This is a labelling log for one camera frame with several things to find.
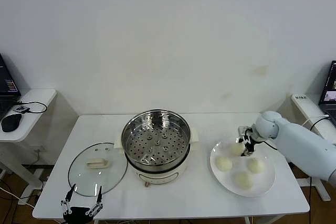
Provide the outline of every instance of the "laptop screen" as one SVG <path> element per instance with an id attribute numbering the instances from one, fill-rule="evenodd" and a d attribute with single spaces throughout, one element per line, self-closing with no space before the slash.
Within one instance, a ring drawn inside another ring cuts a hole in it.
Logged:
<path id="1" fill-rule="evenodd" d="M 3 58 L 0 55 L 0 94 L 1 95 L 20 95 L 14 80 L 9 73 Z"/>
<path id="2" fill-rule="evenodd" d="M 331 63 L 319 104 L 336 104 L 336 60 Z"/>

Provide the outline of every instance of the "glass lid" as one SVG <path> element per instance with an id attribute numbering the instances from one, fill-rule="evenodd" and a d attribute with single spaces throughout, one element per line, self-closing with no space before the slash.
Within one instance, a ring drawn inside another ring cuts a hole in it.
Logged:
<path id="1" fill-rule="evenodd" d="M 122 179 L 127 168 L 127 159 L 112 143 L 95 144 L 82 151 L 73 160 L 68 181 L 74 184 L 75 192 L 83 196 L 97 196 L 100 186 L 104 194 Z"/>

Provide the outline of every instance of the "wooden floor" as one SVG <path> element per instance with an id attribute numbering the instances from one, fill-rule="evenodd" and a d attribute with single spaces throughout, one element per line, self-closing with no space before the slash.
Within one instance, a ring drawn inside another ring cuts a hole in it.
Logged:
<path id="1" fill-rule="evenodd" d="M 47 176 L 50 174 L 51 170 L 45 170 L 43 173 L 42 179 L 46 181 Z M 297 178 L 305 178 L 307 177 L 302 171 L 294 167 L 293 172 Z M 23 190 L 26 187 L 25 181 L 23 181 L 21 178 L 19 178 L 15 174 L 6 175 L 3 179 L 12 189 L 13 193 L 17 196 L 20 196 Z M 323 202 L 318 195 L 317 191 L 313 188 L 312 194 L 311 194 L 311 216 L 312 216 L 312 224 L 335 224 L 336 223 L 336 190 L 332 188 L 328 183 L 324 183 L 330 197 L 331 201 L 329 202 Z M 3 183 L 0 183 L 0 186 L 4 189 L 8 189 Z M 308 198 L 309 195 L 309 188 L 303 188 L 303 193 Z M 10 195 L 6 194 L 5 192 L 0 190 L 0 196 L 10 198 Z M 10 207 L 10 200 L 5 200 L 0 198 L 0 223 L 2 224 L 32 224 L 32 223 L 38 223 L 38 224 L 55 224 L 56 222 L 52 220 L 37 220 L 32 217 L 32 209 L 29 206 L 17 206 L 14 219 L 13 213 L 15 210 L 15 207 L 17 205 L 17 201 L 13 201 L 13 205 L 10 209 L 10 212 L 6 218 L 6 221 L 4 221 L 4 218 L 7 214 L 7 211 Z M 35 199 L 31 198 L 29 200 L 29 203 L 31 205 L 35 205 Z M 256 223 L 258 217 L 253 218 L 253 223 Z M 243 218 L 226 218 L 226 219 L 192 219 L 190 220 L 192 224 L 220 224 L 220 223 L 227 223 L 227 224 L 245 224 Z M 138 224 L 148 224 L 149 221 L 147 220 L 141 220 L 136 221 Z M 182 220 L 181 222 L 179 220 L 152 220 L 150 222 L 151 224 L 190 224 L 187 220 Z M 309 217 L 307 214 L 301 214 L 301 215 L 287 215 L 279 219 L 278 221 L 274 222 L 276 224 L 308 224 L 309 223 Z"/>

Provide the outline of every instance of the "black cable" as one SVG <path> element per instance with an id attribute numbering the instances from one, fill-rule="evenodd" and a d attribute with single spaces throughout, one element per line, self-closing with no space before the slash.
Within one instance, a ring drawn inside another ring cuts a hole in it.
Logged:
<path id="1" fill-rule="evenodd" d="M 309 186 L 309 224 L 311 223 L 311 212 L 310 212 L 310 199 L 311 199 L 311 177 L 310 177 L 310 186 Z"/>
<path id="2" fill-rule="evenodd" d="M 247 131 L 251 131 L 251 132 L 253 132 L 253 130 L 252 129 L 250 129 L 250 128 L 247 128 L 246 130 L 245 130 L 245 136 L 247 136 Z M 269 147 L 271 147 L 273 150 L 278 150 L 278 149 L 276 149 L 276 148 L 274 148 L 273 146 L 271 146 L 269 143 L 267 143 L 266 141 L 262 141 L 262 143 L 265 143 L 265 144 L 267 144 Z"/>
<path id="3" fill-rule="evenodd" d="M 37 101 L 33 101 L 33 102 L 23 102 L 23 101 L 18 101 L 18 102 L 15 102 L 14 105 L 31 104 L 31 103 L 38 103 L 38 104 L 41 104 L 41 105 L 43 105 L 46 109 L 43 110 L 43 111 L 39 111 L 39 112 L 28 110 L 28 111 L 26 111 L 25 113 L 41 114 L 41 113 L 44 113 L 44 112 L 46 112 L 46 111 L 48 110 L 48 107 L 47 107 L 45 104 L 43 104 L 43 103 L 41 103 L 41 102 L 37 102 Z"/>
<path id="4" fill-rule="evenodd" d="M 32 197 L 36 197 L 36 196 L 38 196 L 38 195 L 37 195 L 37 194 L 34 194 L 34 195 L 30 195 L 30 196 L 23 197 L 23 198 L 20 198 L 20 199 L 27 199 L 27 198 L 32 198 Z M 5 199 L 5 200 L 18 200 L 18 199 L 16 199 L 16 198 L 14 198 L 14 199 L 8 199 L 8 198 L 4 198 L 4 197 L 1 197 L 1 196 L 0 196 L 0 199 Z"/>
<path id="5" fill-rule="evenodd" d="M 37 159 L 36 159 L 36 161 L 32 162 L 30 165 L 27 165 L 27 166 L 23 165 L 23 167 L 24 167 L 24 168 L 29 168 L 29 167 L 31 167 L 32 165 L 34 165 L 34 164 L 36 164 L 37 162 L 39 162 L 39 160 L 40 160 L 40 150 L 37 150 Z"/>
<path id="6" fill-rule="evenodd" d="M 267 144 L 269 147 L 271 147 L 273 150 L 278 150 L 278 149 L 276 149 L 275 147 L 273 147 L 273 146 L 271 146 L 269 143 L 267 143 L 266 141 L 263 141 L 263 143 L 265 143 L 265 144 Z"/>
<path id="7" fill-rule="evenodd" d="M 37 196 L 37 197 L 35 197 L 35 205 L 37 204 L 37 198 L 39 197 L 38 195 L 34 195 L 34 196 Z M 16 206 L 15 206 L 15 209 L 14 209 L 14 212 L 13 212 L 13 215 L 12 215 L 12 222 L 11 222 L 11 224 L 13 224 L 13 221 L 14 221 L 14 216 L 15 216 L 15 213 L 16 213 L 16 209 L 17 209 L 17 206 L 18 206 L 19 204 L 16 204 Z"/>
<path id="8" fill-rule="evenodd" d="M 9 190 L 11 193 L 13 193 L 13 192 L 12 192 L 12 189 L 10 188 L 9 185 L 7 185 L 6 182 L 4 182 L 2 179 L 1 179 L 0 181 L 8 187 L 8 190 Z M 9 206 L 9 209 L 8 209 L 8 211 L 7 211 L 7 213 L 6 213 L 5 219 L 3 220 L 2 224 L 5 224 L 6 219 L 7 219 L 8 215 L 9 215 L 9 212 L 10 212 L 10 210 L 11 210 L 11 208 L 12 208 L 13 201 L 11 200 L 10 203 L 11 203 L 11 205 Z"/>
<path id="9" fill-rule="evenodd" d="M 253 130 L 252 130 L 252 129 L 250 129 L 250 128 L 247 128 L 247 129 L 246 129 L 246 131 L 245 131 L 245 136 L 247 136 L 247 131 L 251 131 L 251 132 L 253 132 Z"/>
<path id="10" fill-rule="evenodd" d="M 320 120 L 317 120 L 316 122 L 314 122 L 313 123 L 313 125 L 311 126 L 311 128 L 310 128 L 310 131 L 314 128 L 314 126 L 316 125 L 316 124 L 318 124 L 319 122 L 321 122 L 322 120 L 324 120 L 324 119 L 328 119 L 328 120 L 330 120 L 330 116 L 329 117 L 327 117 L 327 118 L 321 118 Z M 311 183 L 312 183 L 312 179 L 311 179 L 311 177 L 310 177 L 310 185 L 309 185 L 309 224 L 311 224 L 311 207 L 310 207 L 310 200 L 311 200 Z"/>
<path id="11" fill-rule="evenodd" d="M 320 120 L 317 120 L 316 122 L 314 122 L 314 124 L 313 124 L 312 127 L 310 128 L 310 131 L 314 128 L 314 126 L 315 126 L 316 124 L 318 124 L 319 122 L 321 122 L 321 121 L 324 120 L 324 119 L 329 119 L 329 120 L 330 120 L 330 116 L 327 117 L 327 118 L 321 118 Z"/>
<path id="12" fill-rule="evenodd" d="M 11 221 L 11 224 L 13 224 L 13 221 L 14 221 L 14 216 L 15 216 L 15 212 L 16 212 L 16 209 L 17 209 L 17 206 L 19 204 L 16 204 L 15 208 L 14 208 L 14 212 L 13 212 L 13 215 L 12 215 L 12 221 Z"/>

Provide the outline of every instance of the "laptop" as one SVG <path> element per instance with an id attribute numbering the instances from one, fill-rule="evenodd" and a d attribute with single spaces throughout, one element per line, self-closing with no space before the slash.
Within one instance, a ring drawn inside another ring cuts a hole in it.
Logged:
<path id="1" fill-rule="evenodd" d="M 336 60 L 331 62 L 319 107 L 325 114 L 330 115 L 332 123 L 336 126 Z"/>
<path id="2" fill-rule="evenodd" d="M 0 120 L 21 97 L 20 91 L 0 54 Z"/>

